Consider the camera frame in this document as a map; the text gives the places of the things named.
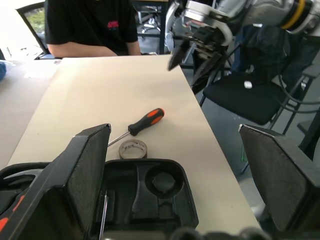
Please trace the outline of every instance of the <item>screwdriver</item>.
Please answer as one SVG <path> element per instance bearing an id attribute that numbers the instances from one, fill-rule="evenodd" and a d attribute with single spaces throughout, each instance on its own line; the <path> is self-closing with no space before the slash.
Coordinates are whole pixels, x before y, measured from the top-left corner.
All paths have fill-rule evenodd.
<path id="1" fill-rule="evenodd" d="M 158 123 L 164 116 L 165 116 L 165 111 L 162 108 L 157 108 L 155 110 L 152 110 L 151 112 L 146 114 L 143 118 L 141 118 L 140 121 L 137 121 L 136 123 L 129 125 L 128 132 L 116 138 L 115 140 L 109 142 L 108 147 L 118 142 L 119 140 L 123 139 L 125 136 L 128 136 L 129 134 L 131 134 L 132 136 L 136 136 L 143 129 L 146 129 Z"/>

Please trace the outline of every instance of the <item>black t-shirt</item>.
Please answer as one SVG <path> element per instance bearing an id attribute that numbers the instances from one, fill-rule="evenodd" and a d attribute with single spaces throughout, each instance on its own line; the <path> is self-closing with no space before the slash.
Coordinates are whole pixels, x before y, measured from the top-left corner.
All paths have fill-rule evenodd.
<path id="1" fill-rule="evenodd" d="M 46 0 L 45 41 L 105 46 L 118 55 L 138 40 L 131 0 Z"/>

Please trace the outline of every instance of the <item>yellow ring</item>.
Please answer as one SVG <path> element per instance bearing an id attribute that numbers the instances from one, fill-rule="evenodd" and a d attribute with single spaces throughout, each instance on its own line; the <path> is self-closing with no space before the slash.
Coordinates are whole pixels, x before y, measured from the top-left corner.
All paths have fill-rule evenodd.
<path id="1" fill-rule="evenodd" d="M 301 15 L 305 9 L 305 6 L 306 6 L 306 0 L 299 0 L 299 6 L 298 6 L 297 10 L 295 11 L 292 18 L 285 25 L 282 26 L 282 29 L 291 28 L 301 17 Z"/>

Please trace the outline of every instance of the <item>red logo on shirt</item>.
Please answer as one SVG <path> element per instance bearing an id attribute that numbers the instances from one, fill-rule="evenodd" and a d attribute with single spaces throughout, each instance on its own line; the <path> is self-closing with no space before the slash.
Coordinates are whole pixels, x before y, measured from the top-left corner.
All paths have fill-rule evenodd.
<path id="1" fill-rule="evenodd" d="M 119 28 L 119 22 L 118 21 L 110 21 L 108 22 L 108 29 L 115 29 Z"/>

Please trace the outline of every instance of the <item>tape roll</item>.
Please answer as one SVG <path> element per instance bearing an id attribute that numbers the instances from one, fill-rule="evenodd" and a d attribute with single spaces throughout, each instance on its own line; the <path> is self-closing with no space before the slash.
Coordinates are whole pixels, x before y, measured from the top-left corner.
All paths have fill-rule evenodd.
<path id="1" fill-rule="evenodd" d="M 119 155 L 121 159 L 145 159 L 147 157 L 147 145 L 136 139 L 125 141 L 119 147 Z"/>

